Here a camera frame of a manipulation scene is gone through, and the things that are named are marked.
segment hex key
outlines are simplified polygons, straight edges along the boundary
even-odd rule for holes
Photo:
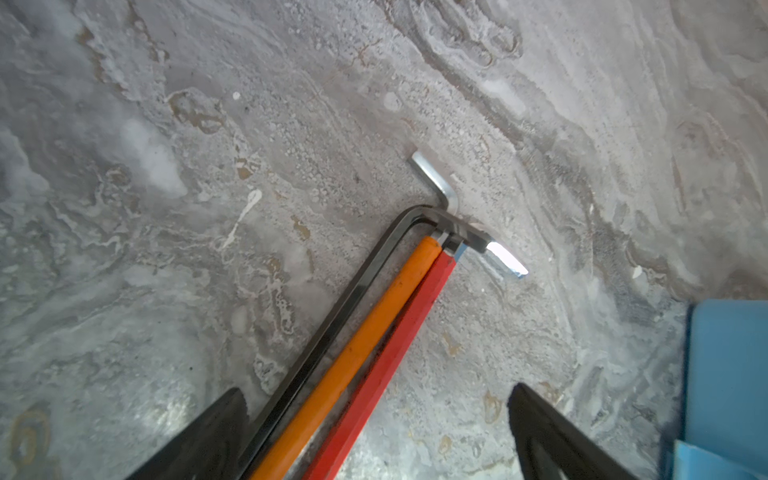
[[[403,211],[390,224],[383,237],[376,244],[357,274],[349,282],[339,300],[307,343],[299,358],[287,373],[277,391],[257,416],[254,424],[256,433],[240,454],[240,477],[249,475],[257,466],[254,460],[265,451],[266,441],[293,403],[299,391],[309,379],[328,348],[352,315],[352,311],[368,291],[371,282],[389,259],[400,240],[411,227],[427,223],[442,231],[453,232],[465,239],[467,244],[479,253],[485,252],[493,239],[485,232],[468,225],[459,218],[429,205],[416,205]]]
[[[302,480],[333,480],[336,477],[466,245],[458,245],[453,253],[449,248],[440,253],[402,310],[384,347],[376,354],[365,378],[355,389]]]

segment brown stain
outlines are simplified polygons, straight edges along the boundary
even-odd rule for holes
[[[296,215],[291,215],[290,218],[293,220],[293,229],[299,232],[301,240],[308,240],[310,238],[310,229],[302,225],[301,220]]]
[[[485,145],[485,158],[481,158],[480,161],[484,164],[489,164],[491,162],[491,146],[488,145],[488,141],[485,139],[485,135],[480,135],[480,141]]]
[[[734,300],[764,300],[768,298],[768,285],[764,279],[747,270],[734,270],[720,284],[715,298]]]
[[[284,281],[283,274],[277,278],[280,281]],[[280,329],[284,333],[293,333],[293,327],[296,325],[295,313],[293,306],[283,292],[282,286],[276,288],[272,292],[272,307],[275,313],[275,318],[280,319]]]
[[[633,240],[627,242],[625,254],[630,265],[643,267],[648,274],[648,281],[662,286],[674,299],[681,301],[702,299],[702,289],[683,281],[667,259],[661,255],[642,250]]]
[[[315,256],[312,255],[312,250],[306,249],[306,258],[310,261],[310,275],[315,274]]]
[[[453,338],[448,333],[443,333],[442,338],[445,340],[445,346],[448,349],[450,356],[456,356],[462,349],[461,343],[453,343]]]
[[[413,121],[411,119],[405,118],[405,117],[400,117],[400,120],[404,121],[406,123],[406,125],[408,125],[408,127],[411,129],[411,131],[416,131],[416,127],[413,124]]]
[[[266,259],[266,269],[269,270],[271,276],[275,277],[283,271],[283,264],[276,257],[269,257]]]
[[[245,167],[238,167],[237,168],[237,176],[240,177],[241,180],[246,180],[250,178],[250,176],[253,175],[253,172],[248,170]]]
[[[477,470],[472,470],[470,472],[466,472],[466,475],[468,477],[472,477],[473,475],[477,475],[478,473],[485,472],[486,470],[491,470],[492,468],[496,468],[499,465],[504,465],[506,467],[511,468],[515,464],[515,461],[517,459],[518,458],[515,456],[515,457],[511,457],[511,458],[505,458],[505,459],[502,459],[502,460],[497,460],[496,462],[486,463],[485,465],[483,465],[482,467],[478,468]]]
[[[122,85],[109,81],[106,78],[104,67],[101,66],[101,61],[104,60],[106,56],[99,51],[96,51],[96,49],[90,45],[90,42],[94,39],[93,32],[89,30],[88,27],[83,27],[74,39],[78,44],[86,47],[90,52],[89,58],[91,59],[91,65],[93,66],[94,77],[96,77],[96,80],[105,85],[110,85],[118,93],[125,92],[125,88],[123,88]]]
[[[51,420],[47,404],[35,404],[17,416],[11,426],[10,437],[8,458],[16,467],[13,480],[61,479],[58,457],[48,455],[51,445]]]
[[[127,202],[125,207],[133,214],[133,215],[139,215],[141,214],[141,206],[139,203],[139,197],[135,195],[131,195]]]
[[[539,382],[538,387],[541,396],[547,399],[551,404],[554,405],[560,399],[560,391],[550,385],[549,382]]]
[[[498,397],[493,396],[490,390],[486,390],[485,395],[482,397],[482,405],[485,423],[488,425],[495,423],[502,414],[502,401]]]
[[[497,34],[491,38],[491,41],[504,53],[519,57],[520,45],[523,42],[523,37],[520,34],[512,35],[511,40],[507,37],[508,35]]]
[[[128,16],[126,17],[125,21],[128,23],[129,27],[147,37],[147,42],[150,45],[149,58],[152,61],[157,63],[160,62],[160,57],[157,55],[158,51],[163,52],[164,60],[170,60],[170,53],[168,53],[168,50],[157,46],[157,42],[151,37],[151,35],[149,35],[147,22],[145,22],[144,19],[139,16],[138,12],[136,12],[136,5],[133,2],[128,2]]]
[[[118,187],[125,187],[131,182],[131,178],[123,167],[112,167],[107,170],[107,180]]]
[[[180,122],[187,122],[204,134],[215,134],[224,126],[224,117],[202,112],[204,107],[186,91],[179,91],[170,96],[168,105],[174,117]]]
[[[378,44],[380,44],[382,42],[382,40],[383,40],[383,38],[380,38],[380,39],[374,41],[373,43],[369,43],[367,45],[363,45],[363,47],[357,51],[357,56],[352,60],[352,64],[350,64],[350,67],[355,64],[355,60],[360,60],[360,64],[363,67],[367,67],[368,65],[366,65],[366,60],[365,60],[365,57],[364,57],[364,55],[366,54],[366,51],[369,48],[375,47]]]
[[[437,448],[437,453],[439,453],[440,455],[445,455],[451,451],[452,446],[453,446],[453,440],[451,440],[451,437],[447,435],[443,435],[442,439],[440,439],[440,445]]]

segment orange handle allen key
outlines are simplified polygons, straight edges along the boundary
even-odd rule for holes
[[[381,300],[373,307],[277,442],[272,445],[259,467],[250,476],[250,480],[282,480],[285,477],[440,252],[442,247],[434,238],[425,237],[421,241]]]
[[[397,367],[406,356],[408,347],[419,332],[445,282],[451,276],[454,266],[455,259],[447,253],[443,252],[437,257],[403,311],[386,345],[355,390],[342,417],[326,437],[303,480],[333,480],[336,477],[389,381],[395,375]]]

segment gray marble countertop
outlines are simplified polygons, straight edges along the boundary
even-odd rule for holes
[[[436,202],[416,148],[531,275],[462,258],[339,478],[520,478],[517,382],[655,478],[689,305],[768,292],[766,7],[0,3],[0,478],[121,480],[231,386],[259,412]]]

